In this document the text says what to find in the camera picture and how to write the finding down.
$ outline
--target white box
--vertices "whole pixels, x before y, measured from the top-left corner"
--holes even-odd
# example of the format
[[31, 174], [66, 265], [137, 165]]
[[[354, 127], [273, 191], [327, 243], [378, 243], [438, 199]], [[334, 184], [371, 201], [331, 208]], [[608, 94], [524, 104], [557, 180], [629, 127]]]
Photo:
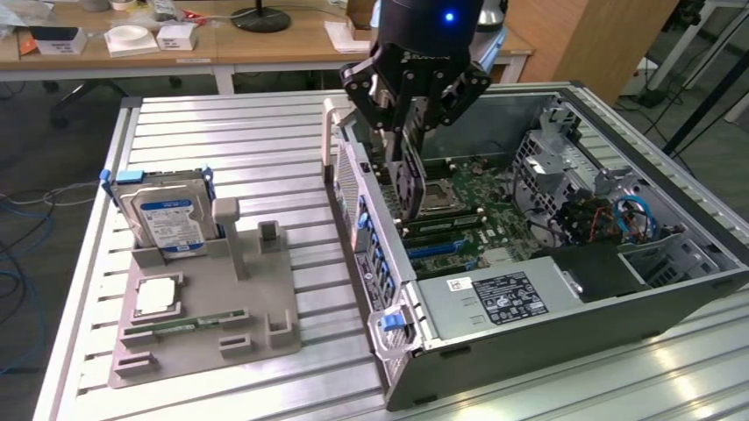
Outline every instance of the white box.
[[637, 70], [632, 75], [632, 79], [628, 82], [627, 86], [624, 87], [624, 91], [621, 92], [621, 96], [636, 96], [645, 90], [645, 85], [648, 81], [653, 78], [656, 71], [659, 70], [659, 65], [648, 60], [643, 59], [637, 66]]
[[195, 48], [198, 31], [195, 25], [167, 25], [157, 35], [157, 42], [162, 50], [186, 50]]
[[30, 29], [43, 55], [83, 53], [88, 41], [83, 28], [32, 26]]
[[149, 54], [159, 52], [159, 45], [154, 39], [154, 34], [149, 34], [143, 40], [126, 44], [112, 42], [110, 34], [104, 33], [110, 57], [129, 57], [130, 55]]

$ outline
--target power supply label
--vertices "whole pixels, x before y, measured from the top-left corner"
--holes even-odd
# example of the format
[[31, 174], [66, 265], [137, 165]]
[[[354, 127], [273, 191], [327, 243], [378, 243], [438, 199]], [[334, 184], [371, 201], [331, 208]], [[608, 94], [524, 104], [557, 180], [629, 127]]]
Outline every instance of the power supply label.
[[496, 325], [517, 322], [549, 312], [525, 272], [473, 282], [481, 305]]

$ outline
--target white container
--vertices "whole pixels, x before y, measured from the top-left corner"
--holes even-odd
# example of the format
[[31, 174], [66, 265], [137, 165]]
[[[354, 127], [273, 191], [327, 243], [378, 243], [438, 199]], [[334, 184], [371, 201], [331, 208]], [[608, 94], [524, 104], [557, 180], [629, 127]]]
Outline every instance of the white container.
[[138, 7], [138, 0], [110, 0], [115, 11], [131, 11]]
[[118, 26], [104, 34], [110, 57], [149, 54], [159, 51], [154, 34], [142, 26]]
[[194, 24], [167, 25], [157, 35], [157, 43], [162, 50], [193, 51], [197, 41], [198, 31]]
[[43, 55], [83, 53], [88, 41], [83, 28], [32, 26], [30, 30]]

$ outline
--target black lamp base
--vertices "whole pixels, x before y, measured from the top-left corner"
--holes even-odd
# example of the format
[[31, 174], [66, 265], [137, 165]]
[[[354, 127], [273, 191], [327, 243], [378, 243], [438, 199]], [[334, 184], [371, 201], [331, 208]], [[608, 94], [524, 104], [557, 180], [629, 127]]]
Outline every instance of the black lamp base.
[[233, 18], [234, 26], [245, 31], [271, 33], [283, 31], [291, 26], [291, 16], [283, 11], [269, 7], [262, 9], [262, 16], [258, 13], [258, 9], [254, 8], [238, 10], [233, 13], [233, 16], [237, 15], [245, 16], [241, 18]]

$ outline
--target floor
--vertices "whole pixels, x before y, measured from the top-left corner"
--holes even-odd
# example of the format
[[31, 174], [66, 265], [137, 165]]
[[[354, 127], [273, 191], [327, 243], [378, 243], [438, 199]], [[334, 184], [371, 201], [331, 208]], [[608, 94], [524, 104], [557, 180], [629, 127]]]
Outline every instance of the floor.
[[[669, 49], [679, 39], [677, 33], [663, 34], [651, 50], [656, 61], [663, 61]], [[693, 54], [704, 50], [708, 43], [697, 39], [679, 63], [685, 66]], [[717, 64], [709, 69], [703, 82], [681, 98], [684, 104], [675, 105], [661, 119], [659, 127], [669, 137], [687, 120], [707, 92], [712, 89], [711, 80], [717, 80], [733, 65], [737, 57], [724, 53]], [[327, 87], [335, 74], [327, 75]], [[183, 86], [171, 88], [166, 78], [142, 78], [119, 81], [122, 87], [134, 96], [182, 96], [215, 94], [214, 79], [210, 76], [187, 76]], [[306, 74], [243, 75], [237, 78], [241, 92], [263, 90], [302, 90], [307, 86]], [[26, 189], [55, 189], [75, 182], [96, 180], [107, 154], [111, 130], [119, 110], [119, 98], [106, 89], [95, 91], [71, 108], [67, 116], [70, 127], [54, 130], [47, 124], [46, 111], [62, 98], [64, 92], [75, 87], [75, 82], [63, 82], [59, 93], [47, 94], [39, 82], [30, 82], [24, 91], [10, 100], [0, 100], [0, 193]], [[12, 89], [22, 84], [11, 83]], [[749, 75], [745, 75], [736, 87], [725, 95], [716, 111], [705, 119], [703, 127], [749, 88]], [[0, 97], [6, 96], [0, 85]], [[639, 105], [622, 98], [620, 105], [635, 109]], [[651, 118], [656, 118], [665, 107], [641, 109]], [[622, 111], [624, 117], [633, 125], [645, 130], [649, 121], [637, 111]], [[664, 144], [656, 131], [649, 138]], [[695, 170], [700, 181], [716, 192], [744, 218], [749, 218], [749, 196], [741, 180], [749, 179], [749, 134], [737, 125], [720, 120], [695, 146], [685, 152], [688, 165]], [[42, 193], [15, 196], [15, 200], [34, 200]], [[75, 202], [91, 197], [94, 188], [70, 190], [59, 196], [60, 202]], [[24, 212], [47, 211], [47, 206], [38, 204], [24, 206]], [[46, 319], [46, 344], [38, 346], [39, 352], [15, 368], [0, 375], [0, 419], [26, 420], [34, 414], [34, 406], [42, 387], [46, 361], [50, 357], [56, 327], [78, 259], [80, 242], [88, 222], [90, 203], [71, 207], [58, 206], [54, 210], [54, 231], [50, 238], [19, 261], [39, 291], [39, 301]], [[20, 217], [0, 209], [0, 240], [7, 243], [24, 235], [38, 224], [39, 218]], [[0, 271], [10, 270], [8, 262], [0, 261]], [[0, 295], [11, 285], [0, 277]], [[0, 317], [14, 304], [11, 298], [0, 298]], [[26, 350], [38, 345], [38, 313], [27, 302], [19, 313], [0, 324], [0, 370], [15, 361]]]

